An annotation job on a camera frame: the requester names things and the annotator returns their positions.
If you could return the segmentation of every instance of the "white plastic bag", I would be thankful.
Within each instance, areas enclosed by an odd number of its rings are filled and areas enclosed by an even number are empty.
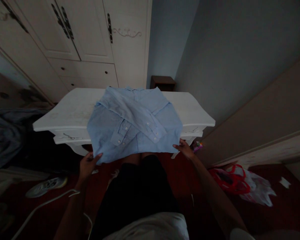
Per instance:
[[[244,200],[253,203],[259,203],[261,205],[267,205],[272,207],[273,204],[269,195],[277,196],[271,188],[270,182],[257,174],[244,169],[246,173],[245,182],[250,186],[250,193],[240,194],[240,197]],[[242,168],[236,167],[235,174],[243,176]]]

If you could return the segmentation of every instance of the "hand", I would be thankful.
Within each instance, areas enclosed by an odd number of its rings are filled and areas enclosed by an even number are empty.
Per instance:
[[[102,153],[98,154],[93,158],[93,152],[89,152],[81,161],[80,161],[80,180],[86,180],[90,177],[92,171],[94,170],[97,161],[101,158]]]
[[[180,138],[179,146],[174,144],[173,147],[179,150],[180,152],[182,152],[183,155],[188,159],[193,159],[193,157],[195,157],[193,151],[191,150],[187,142],[181,138]]]

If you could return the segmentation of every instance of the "folded shirt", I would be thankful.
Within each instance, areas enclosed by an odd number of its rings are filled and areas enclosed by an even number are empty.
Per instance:
[[[182,122],[159,88],[108,87],[94,106],[87,130],[98,163],[142,152],[177,150]]]

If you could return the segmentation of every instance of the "floor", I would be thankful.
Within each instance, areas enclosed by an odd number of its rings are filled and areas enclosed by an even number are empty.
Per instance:
[[[191,162],[181,154],[170,159],[162,153],[159,159],[165,168],[172,191],[185,215],[191,239],[224,239],[214,219]],[[85,212],[94,219],[106,191],[108,181],[120,162],[100,166],[99,172],[91,176],[87,189]],[[300,231],[300,182],[283,165],[265,165],[250,169],[268,179],[277,196],[271,196],[273,207],[246,202],[238,196],[229,196],[237,207],[251,234],[262,234],[276,229]],[[289,189],[280,183],[281,177],[292,185]],[[39,204],[48,201],[74,187],[77,175],[68,176],[68,183],[36,199],[26,199],[25,193],[38,182],[22,182],[11,186],[0,199],[8,205],[8,213],[15,215],[15,223],[0,236],[0,240],[11,239],[28,214]],[[39,209],[27,224],[18,239],[52,239],[67,206],[63,197]]]

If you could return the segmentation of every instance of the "white wardrobe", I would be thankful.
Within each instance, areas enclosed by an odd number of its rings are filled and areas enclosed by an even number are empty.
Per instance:
[[[0,50],[52,101],[76,87],[145,88],[151,4],[0,0]]]

